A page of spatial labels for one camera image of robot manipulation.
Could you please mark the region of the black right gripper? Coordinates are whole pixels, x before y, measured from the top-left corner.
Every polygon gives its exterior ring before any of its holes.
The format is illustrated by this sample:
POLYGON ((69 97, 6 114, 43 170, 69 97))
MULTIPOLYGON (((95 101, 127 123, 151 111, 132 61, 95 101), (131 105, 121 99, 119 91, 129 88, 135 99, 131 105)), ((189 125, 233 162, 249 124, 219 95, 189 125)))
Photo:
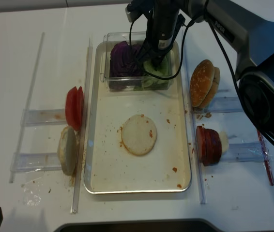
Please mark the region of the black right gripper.
POLYGON ((155 70, 160 67, 164 56, 171 50, 182 26, 184 16, 175 0, 155 0, 152 15, 148 19, 146 39, 136 58, 139 63, 152 58, 155 70))

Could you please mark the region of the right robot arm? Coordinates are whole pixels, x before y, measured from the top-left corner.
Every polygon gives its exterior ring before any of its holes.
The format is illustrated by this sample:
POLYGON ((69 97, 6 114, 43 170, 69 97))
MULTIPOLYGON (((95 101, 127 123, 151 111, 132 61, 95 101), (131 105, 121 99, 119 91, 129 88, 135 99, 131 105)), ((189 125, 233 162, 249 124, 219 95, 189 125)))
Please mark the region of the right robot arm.
POLYGON ((173 31, 179 11, 192 23, 206 21, 216 40, 225 39, 236 51, 230 72, 242 108, 274 146, 274 22, 230 0, 154 0, 154 42, 173 31))

